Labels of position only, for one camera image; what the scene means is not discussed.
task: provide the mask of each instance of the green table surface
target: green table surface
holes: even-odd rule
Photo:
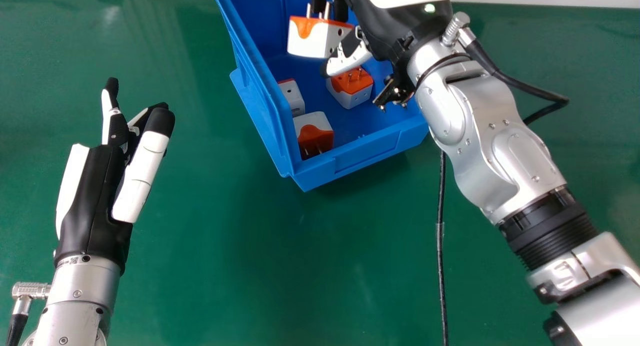
[[[506,73],[571,97],[532,128],[594,223],[640,259],[638,11],[455,9]],[[99,92],[115,76],[126,115],[165,101],[177,123],[110,344],[441,344],[432,140],[302,193],[275,170],[234,68],[214,0],[0,0],[0,326],[14,282],[51,281],[68,152],[99,143]],[[522,115],[544,106],[516,99]],[[553,308],[448,176],[451,344],[547,344]]]

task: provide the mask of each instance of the blue plastic bin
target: blue plastic bin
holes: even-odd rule
[[[215,0],[231,37],[237,70],[233,85],[282,177],[309,191],[419,145],[428,127],[412,101],[407,109],[371,102],[347,110],[320,76],[320,60],[287,53],[289,17],[304,15],[309,0]],[[375,80],[374,95],[391,74],[388,62],[364,68]],[[302,161],[291,111],[277,81],[295,79],[307,113],[323,111],[334,130],[333,150]]]

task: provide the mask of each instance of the orange and white plug adapter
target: orange and white plug adapter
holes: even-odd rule
[[[309,159],[334,148],[334,129],[324,112],[312,112],[293,119],[302,159]]]
[[[325,18],[291,16],[286,51],[295,56],[326,59],[352,29],[353,25]]]
[[[346,109],[368,101],[373,91],[373,78],[362,67],[328,78],[326,88]]]
[[[279,81],[278,86],[284,95],[284,98],[288,102],[289,108],[291,108],[291,114],[294,117],[304,115],[305,113],[305,100],[302,98],[300,88],[295,79],[285,79]]]

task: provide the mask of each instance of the robotic arm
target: robotic arm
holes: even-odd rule
[[[162,103],[127,123],[118,90],[118,80],[111,78],[102,91],[102,145],[71,148],[55,209],[59,243],[53,282],[14,285],[7,346],[19,344],[34,299],[46,299],[46,306],[37,330],[23,344],[106,344],[133,223],[176,122]]]
[[[334,76],[373,57],[393,74],[374,103],[415,97],[464,196],[500,230],[542,303],[554,344],[639,344],[640,269],[600,233],[527,124],[569,100],[503,74],[450,0],[344,0],[354,28],[322,67]],[[524,121],[509,86],[557,102]]]

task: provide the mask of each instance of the black ribbed joint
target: black ribbed joint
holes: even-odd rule
[[[585,209],[567,189],[550,193],[498,227],[530,271],[598,235]]]

